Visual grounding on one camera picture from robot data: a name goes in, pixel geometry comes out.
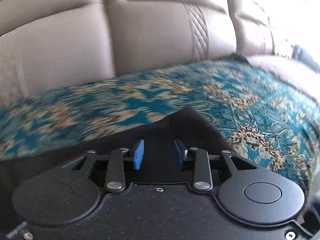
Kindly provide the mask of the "black pants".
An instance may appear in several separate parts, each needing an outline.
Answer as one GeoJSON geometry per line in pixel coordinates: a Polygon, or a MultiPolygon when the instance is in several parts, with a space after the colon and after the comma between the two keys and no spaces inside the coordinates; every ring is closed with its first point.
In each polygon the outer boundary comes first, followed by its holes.
{"type": "Polygon", "coordinates": [[[191,107],[163,120],[98,140],[1,162],[1,239],[319,239],[317,205],[305,202],[298,217],[283,224],[258,226],[237,220],[211,193],[191,188],[193,172],[178,165],[174,140],[209,154],[235,152],[221,134],[191,107]],[[124,162],[125,190],[110,193],[104,182],[107,162],[97,160],[89,176],[101,192],[87,217],[61,226],[40,226],[20,217],[12,195],[24,181],[94,150],[132,148],[144,140],[139,170],[124,162]]]}

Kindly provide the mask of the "teal paisley sofa cover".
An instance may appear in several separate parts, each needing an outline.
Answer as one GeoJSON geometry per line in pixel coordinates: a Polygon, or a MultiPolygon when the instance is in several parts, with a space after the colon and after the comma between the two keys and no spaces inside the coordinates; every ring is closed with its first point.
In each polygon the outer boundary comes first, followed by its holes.
{"type": "Polygon", "coordinates": [[[19,100],[1,109],[1,159],[112,135],[187,105],[242,157],[311,190],[319,156],[319,105],[243,59],[125,74],[19,100]]]}

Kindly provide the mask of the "lilac cushion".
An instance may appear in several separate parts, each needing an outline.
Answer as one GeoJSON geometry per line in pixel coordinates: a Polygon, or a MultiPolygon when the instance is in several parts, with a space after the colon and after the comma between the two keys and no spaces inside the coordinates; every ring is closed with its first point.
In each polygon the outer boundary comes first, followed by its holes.
{"type": "Polygon", "coordinates": [[[319,74],[304,64],[273,55],[253,55],[247,61],[289,83],[319,105],[319,74]]]}

